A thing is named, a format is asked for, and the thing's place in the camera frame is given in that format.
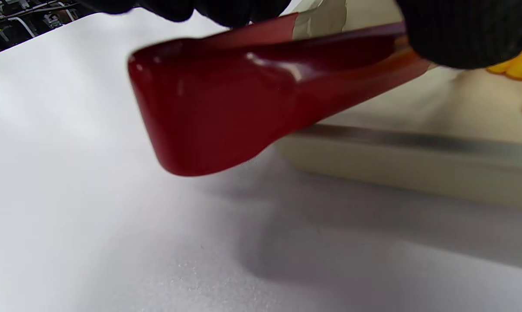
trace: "beige tray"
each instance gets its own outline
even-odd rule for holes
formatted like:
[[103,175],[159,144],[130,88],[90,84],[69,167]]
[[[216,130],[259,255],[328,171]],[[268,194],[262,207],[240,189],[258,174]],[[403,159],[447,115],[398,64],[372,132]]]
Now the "beige tray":
[[301,170],[522,208],[522,82],[437,68],[277,142]]

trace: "black glove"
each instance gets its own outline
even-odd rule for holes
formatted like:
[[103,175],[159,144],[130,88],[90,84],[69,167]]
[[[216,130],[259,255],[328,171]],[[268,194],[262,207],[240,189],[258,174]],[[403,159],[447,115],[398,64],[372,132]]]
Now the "black glove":
[[411,46],[440,65],[473,69],[522,51],[522,0],[396,0]]
[[173,22],[190,18],[194,9],[227,27],[241,27],[279,16],[291,0],[78,0],[99,12],[120,14],[136,4]]
[[[218,24],[233,28],[275,18],[290,4],[290,0],[78,1],[111,14],[139,4],[175,22],[187,20],[195,8]],[[522,0],[396,1],[405,16],[413,49],[439,65],[483,68],[522,51]]]

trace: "gray surface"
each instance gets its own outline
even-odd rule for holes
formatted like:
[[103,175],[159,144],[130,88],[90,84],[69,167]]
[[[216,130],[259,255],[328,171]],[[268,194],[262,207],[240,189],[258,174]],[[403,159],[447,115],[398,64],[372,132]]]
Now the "gray surface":
[[126,57],[218,30],[134,10],[0,53],[0,312],[522,311],[522,211],[295,172],[272,148],[162,171]]

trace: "glossy red tool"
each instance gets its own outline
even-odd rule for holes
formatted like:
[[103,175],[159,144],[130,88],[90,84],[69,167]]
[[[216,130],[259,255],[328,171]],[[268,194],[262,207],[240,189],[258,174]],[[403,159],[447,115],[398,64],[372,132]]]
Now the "glossy red tool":
[[201,176],[425,73],[403,24],[290,41],[295,16],[137,51],[129,72],[161,165]]

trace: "red plastic handle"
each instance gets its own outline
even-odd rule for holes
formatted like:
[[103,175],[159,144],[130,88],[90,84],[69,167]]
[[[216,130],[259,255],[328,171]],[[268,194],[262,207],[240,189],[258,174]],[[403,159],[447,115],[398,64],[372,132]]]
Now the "red plastic handle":
[[161,165],[201,176],[425,73],[428,62],[397,51],[404,33],[391,24],[273,45],[282,38],[180,39],[137,51],[129,72]]

